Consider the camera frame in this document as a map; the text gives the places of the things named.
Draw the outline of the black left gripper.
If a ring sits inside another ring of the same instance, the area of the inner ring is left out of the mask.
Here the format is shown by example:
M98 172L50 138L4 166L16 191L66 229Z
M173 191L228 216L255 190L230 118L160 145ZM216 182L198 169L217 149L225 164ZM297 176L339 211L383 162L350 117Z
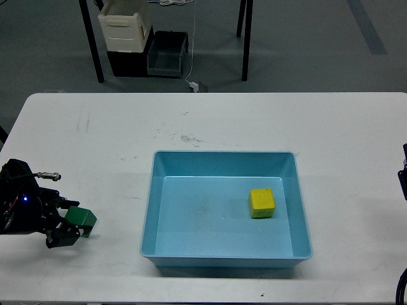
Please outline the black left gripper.
M68 210L78 207L78 201L61 197L57 190L40 187L34 202L39 210L34 212L33 231L46 235L48 248L70 247L80 237L90 236L93 226L65 224L58 212L59 208Z

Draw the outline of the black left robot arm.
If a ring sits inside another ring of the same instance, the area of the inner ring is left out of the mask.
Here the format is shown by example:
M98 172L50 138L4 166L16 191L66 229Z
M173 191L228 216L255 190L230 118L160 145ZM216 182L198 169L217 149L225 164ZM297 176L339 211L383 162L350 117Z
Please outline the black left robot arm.
M68 200L57 190L38 185L38 179L57 182L57 172L34 173L19 159L9 159L1 168L1 234L41 233L48 248L74 245L90 236L97 222L78 201Z

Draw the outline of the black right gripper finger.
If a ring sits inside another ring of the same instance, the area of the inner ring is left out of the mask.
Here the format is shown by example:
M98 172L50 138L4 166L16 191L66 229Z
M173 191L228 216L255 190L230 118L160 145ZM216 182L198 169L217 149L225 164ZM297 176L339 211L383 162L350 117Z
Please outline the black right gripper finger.
M403 145L403 151L404 151L404 161L403 161L403 169L398 171L397 176L399 178L399 182L401 185L401 189L403 192L404 199L407 200L407 183L406 183L406 172L407 172L407 144Z

